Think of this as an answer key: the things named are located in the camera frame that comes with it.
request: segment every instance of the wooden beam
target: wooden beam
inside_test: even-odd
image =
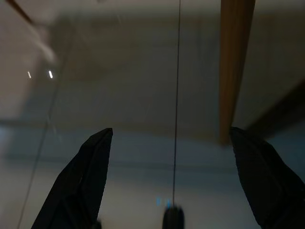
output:
[[[255,0],[221,0],[219,131],[222,144],[229,142],[254,6]]]
[[[15,2],[15,0],[6,0],[6,2],[30,25],[33,25],[32,19],[27,13]]]
[[[247,131],[261,138],[271,137],[305,119],[305,80],[253,122]]]

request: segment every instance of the wooden post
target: wooden post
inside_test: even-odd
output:
[[[221,0],[219,131],[229,142],[229,129],[243,76],[255,0]]]
[[[32,19],[26,12],[15,2],[15,0],[6,0],[6,2],[30,25],[33,25]]]

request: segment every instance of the black round object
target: black round object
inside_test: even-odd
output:
[[[162,229],[184,229],[184,213],[182,208],[172,206],[165,211]]]

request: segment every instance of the blue light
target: blue light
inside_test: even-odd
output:
[[[167,199],[167,208],[170,208],[171,207],[171,201],[170,199]]]
[[[160,198],[157,198],[157,206],[160,206],[160,204],[161,204],[161,200]]]

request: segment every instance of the black cable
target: black cable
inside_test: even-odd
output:
[[[181,0],[179,0],[178,44],[177,44],[177,80],[176,80],[175,142],[174,142],[174,159],[173,159],[173,205],[175,204],[175,183],[176,183],[177,122],[178,122],[178,86],[179,86],[179,51],[180,51],[180,14],[181,14]]]

